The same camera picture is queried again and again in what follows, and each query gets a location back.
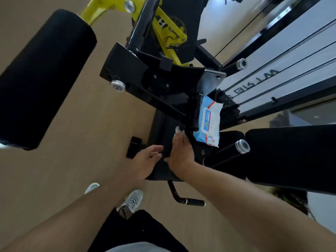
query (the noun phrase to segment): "black pants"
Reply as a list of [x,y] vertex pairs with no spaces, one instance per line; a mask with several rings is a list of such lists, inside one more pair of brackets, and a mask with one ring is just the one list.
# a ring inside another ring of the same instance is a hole
[[171,252],[187,252],[187,249],[148,212],[138,210],[126,220],[115,208],[107,217],[88,251],[105,252],[120,245],[144,241]]

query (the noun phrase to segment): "wooden floor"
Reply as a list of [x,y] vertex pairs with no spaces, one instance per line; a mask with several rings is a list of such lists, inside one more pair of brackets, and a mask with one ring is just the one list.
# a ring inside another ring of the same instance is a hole
[[[216,54],[230,40],[233,26],[250,14],[253,3],[210,0],[202,15],[199,38]],[[79,13],[88,0],[2,0],[0,72],[57,8]],[[237,23],[228,16],[238,14]],[[108,12],[93,26],[98,44],[37,150],[0,150],[0,247],[80,197],[91,182],[103,182],[125,159],[132,136],[147,139],[155,109],[128,93],[118,93],[99,77],[116,41],[125,44],[130,17]],[[268,127],[269,120],[235,129]],[[202,198],[185,183],[183,196]],[[174,201],[166,182],[143,184],[146,209],[190,251],[252,251],[209,203],[192,207]]]

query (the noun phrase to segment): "foam roller pad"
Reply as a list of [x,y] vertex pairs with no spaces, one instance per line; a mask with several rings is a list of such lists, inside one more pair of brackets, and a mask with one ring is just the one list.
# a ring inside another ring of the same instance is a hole
[[57,10],[0,76],[0,143],[32,150],[97,43],[75,13]]

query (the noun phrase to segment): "silver metal plate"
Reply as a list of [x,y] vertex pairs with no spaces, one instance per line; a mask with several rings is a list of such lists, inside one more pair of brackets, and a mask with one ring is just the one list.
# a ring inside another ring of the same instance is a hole
[[198,82],[197,92],[203,95],[210,94],[221,84],[225,77],[225,72],[217,72],[205,69],[201,79]]

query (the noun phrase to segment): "person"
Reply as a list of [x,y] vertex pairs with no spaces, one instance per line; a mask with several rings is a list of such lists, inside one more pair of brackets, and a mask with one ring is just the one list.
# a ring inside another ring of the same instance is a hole
[[[159,222],[137,207],[140,190],[116,209],[120,197],[145,179],[162,158],[163,146],[139,152],[131,165],[109,182],[93,184],[87,194],[16,238],[1,252],[187,251]],[[227,173],[199,165],[187,136],[179,132],[165,161],[170,169],[203,194],[258,251],[335,251],[336,235],[296,208]],[[124,210],[135,212],[127,218]]]

